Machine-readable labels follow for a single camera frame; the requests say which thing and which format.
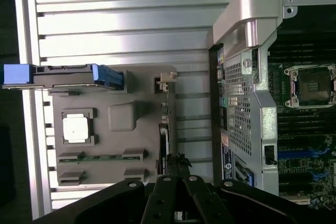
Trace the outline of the green RAM stick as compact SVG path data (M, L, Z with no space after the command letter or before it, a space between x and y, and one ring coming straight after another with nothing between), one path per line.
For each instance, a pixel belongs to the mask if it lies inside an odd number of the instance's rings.
M139 156L123 157L122 155L79 155L74 157L63 157L60 163L80 163L80 162L109 162L109 161L140 161Z

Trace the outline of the grey parts rack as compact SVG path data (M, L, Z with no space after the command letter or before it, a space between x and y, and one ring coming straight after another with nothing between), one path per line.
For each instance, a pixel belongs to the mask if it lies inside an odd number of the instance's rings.
M55 156L59 186L112 184L126 178L151 182L157 177L161 103L165 100L157 81L172 66L118 67L124 89L67 87L48 89L54 109ZM62 120L68 114L84 114L89 121L85 143L69 144ZM79 155L139 156L140 161L60 163Z

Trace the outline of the open black PC case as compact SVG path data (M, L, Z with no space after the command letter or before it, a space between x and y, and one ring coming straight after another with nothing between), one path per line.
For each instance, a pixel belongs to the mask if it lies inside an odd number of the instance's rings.
M336 42L336 0L231 0L208 32L217 182L280 197L268 55L276 42L300 41Z

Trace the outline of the silver CPU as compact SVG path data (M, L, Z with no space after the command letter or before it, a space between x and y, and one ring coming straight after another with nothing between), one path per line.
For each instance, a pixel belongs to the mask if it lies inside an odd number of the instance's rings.
M89 121L84 114L68 114L62 125L64 140L69 144L85 143L89 138Z

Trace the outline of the green motherboard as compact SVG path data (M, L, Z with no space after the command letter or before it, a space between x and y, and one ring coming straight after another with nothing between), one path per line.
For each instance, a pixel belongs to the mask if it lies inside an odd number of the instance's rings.
M279 196L311 209L324 210L336 222L336 105L291 109L289 77L297 65L336 64L336 42L276 42L269 48L268 89L277 106ZM279 159L281 151L324 150L319 157Z

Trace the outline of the blue expansion slot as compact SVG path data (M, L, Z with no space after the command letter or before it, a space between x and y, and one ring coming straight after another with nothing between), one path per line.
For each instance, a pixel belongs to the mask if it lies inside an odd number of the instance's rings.
M281 151L278 152L279 159L285 158L305 158L305 157L319 157L321 155L328 154L331 151L330 148L326 148L324 150L303 150L303 151Z

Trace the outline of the hard disk in blue caddy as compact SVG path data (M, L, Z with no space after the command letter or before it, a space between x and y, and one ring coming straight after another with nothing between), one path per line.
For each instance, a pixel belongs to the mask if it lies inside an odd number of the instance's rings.
M106 65L36 66L4 64L0 67L0 86L12 89L59 89L102 87L124 89L124 74Z

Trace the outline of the CPU socket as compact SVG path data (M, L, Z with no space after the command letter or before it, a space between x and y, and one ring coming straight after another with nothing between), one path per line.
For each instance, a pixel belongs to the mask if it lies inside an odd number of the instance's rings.
M318 109L336 105L336 64L297 65L283 73L289 77L286 107Z

